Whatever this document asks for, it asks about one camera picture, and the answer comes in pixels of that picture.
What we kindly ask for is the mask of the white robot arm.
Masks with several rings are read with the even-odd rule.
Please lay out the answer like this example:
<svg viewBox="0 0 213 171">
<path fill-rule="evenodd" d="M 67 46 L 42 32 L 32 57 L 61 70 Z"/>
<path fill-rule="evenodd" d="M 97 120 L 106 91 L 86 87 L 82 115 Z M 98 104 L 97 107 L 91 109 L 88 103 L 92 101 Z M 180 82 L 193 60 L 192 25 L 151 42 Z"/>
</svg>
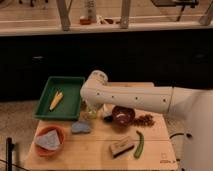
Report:
<svg viewBox="0 0 213 171">
<path fill-rule="evenodd" d="M 185 119 L 179 171 L 213 171 L 213 88 L 112 86 L 107 75 L 94 70 L 80 90 L 87 104 L 114 104 Z"/>
</svg>

